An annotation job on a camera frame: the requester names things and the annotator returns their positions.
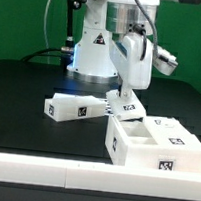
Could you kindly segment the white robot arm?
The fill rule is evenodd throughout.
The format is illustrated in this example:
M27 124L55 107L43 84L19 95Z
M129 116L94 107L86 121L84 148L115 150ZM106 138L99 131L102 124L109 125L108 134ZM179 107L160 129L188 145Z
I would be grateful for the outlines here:
M105 83L119 77L121 90L143 90L151 81L152 43L160 0L87 0L81 40L70 71Z

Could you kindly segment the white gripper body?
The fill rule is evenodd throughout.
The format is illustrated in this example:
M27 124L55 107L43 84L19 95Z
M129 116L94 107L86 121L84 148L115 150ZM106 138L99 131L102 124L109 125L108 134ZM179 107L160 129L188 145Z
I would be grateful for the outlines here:
M152 75L152 43L143 44L143 37L129 33L109 45L110 58L123 85L130 89L146 89Z

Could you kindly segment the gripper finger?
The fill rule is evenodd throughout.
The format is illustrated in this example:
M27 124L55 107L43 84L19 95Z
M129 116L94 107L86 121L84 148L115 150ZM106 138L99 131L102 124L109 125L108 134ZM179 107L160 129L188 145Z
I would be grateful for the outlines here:
M130 89L130 87L122 86L121 92L119 93L119 95L121 98L126 98L126 97L130 97L131 93L132 93L132 90Z

